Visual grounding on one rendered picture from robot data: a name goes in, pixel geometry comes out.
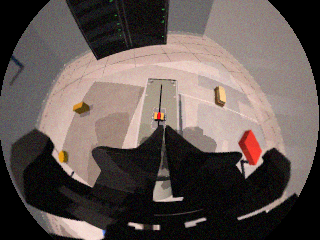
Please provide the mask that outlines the red flat rectangular block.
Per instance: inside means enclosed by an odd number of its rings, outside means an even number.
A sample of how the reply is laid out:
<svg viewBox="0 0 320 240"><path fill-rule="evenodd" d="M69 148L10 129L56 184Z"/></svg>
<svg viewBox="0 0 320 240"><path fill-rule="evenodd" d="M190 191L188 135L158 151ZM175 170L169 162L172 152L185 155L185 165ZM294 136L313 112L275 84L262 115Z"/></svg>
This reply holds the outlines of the red flat rectangular block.
<svg viewBox="0 0 320 240"><path fill-rule="evenodd" d="M257 144L256 137L253 136L252 129L251 131L244 132L239 145L241 147L241 151L244 152L245 159L249 161L248 164L256 165L263 149L261 149L260 145Z"/></svg>

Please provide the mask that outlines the short yellow cylinder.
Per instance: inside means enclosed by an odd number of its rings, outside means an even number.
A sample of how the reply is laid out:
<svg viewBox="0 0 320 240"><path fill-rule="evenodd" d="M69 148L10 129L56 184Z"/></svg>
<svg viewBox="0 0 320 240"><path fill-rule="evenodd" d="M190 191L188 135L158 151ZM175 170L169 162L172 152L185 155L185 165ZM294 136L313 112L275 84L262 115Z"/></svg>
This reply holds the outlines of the short yellow cylinder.
<svg viewBox="0 0 320 240"><path fill-rule="evenodd" d="M60 159L60 163L67 163L67 159L68 159L68 155L67 155L67 151L61 151L59 153L59 159Z"/></svg>

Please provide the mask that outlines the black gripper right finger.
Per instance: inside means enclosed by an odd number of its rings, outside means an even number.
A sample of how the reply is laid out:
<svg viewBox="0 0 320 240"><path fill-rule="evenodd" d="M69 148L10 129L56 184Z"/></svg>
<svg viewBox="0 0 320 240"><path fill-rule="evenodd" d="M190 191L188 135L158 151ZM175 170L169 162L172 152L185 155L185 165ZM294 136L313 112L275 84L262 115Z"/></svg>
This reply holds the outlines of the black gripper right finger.
<svg viewBox="0 0 320 240"><path fill-rule="evenodd" d="M201 152L195 145L183 139L171 125L165 124L164 144L167 151L168 172L171 176L172 197L181 197L185 189L199 179L204 171L223 168L225 165L239 163L243 153L240 152Z"/></svg>

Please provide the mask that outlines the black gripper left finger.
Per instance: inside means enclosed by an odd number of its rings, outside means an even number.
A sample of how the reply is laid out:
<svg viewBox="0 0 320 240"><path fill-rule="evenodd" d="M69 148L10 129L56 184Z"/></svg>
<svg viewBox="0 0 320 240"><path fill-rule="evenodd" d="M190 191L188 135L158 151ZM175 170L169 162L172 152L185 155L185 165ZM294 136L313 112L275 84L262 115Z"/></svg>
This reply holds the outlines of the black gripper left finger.
<svg viewBox="0 0 320 240"><path fill-rule="evenodd" d="M100 169L120 172L124 175L148 177L148 192L155 192L157 172L161 161L161 143L163 143L163 124L157 125L148 140L136 149L96 147L92 149L92 156Z"/></svg>

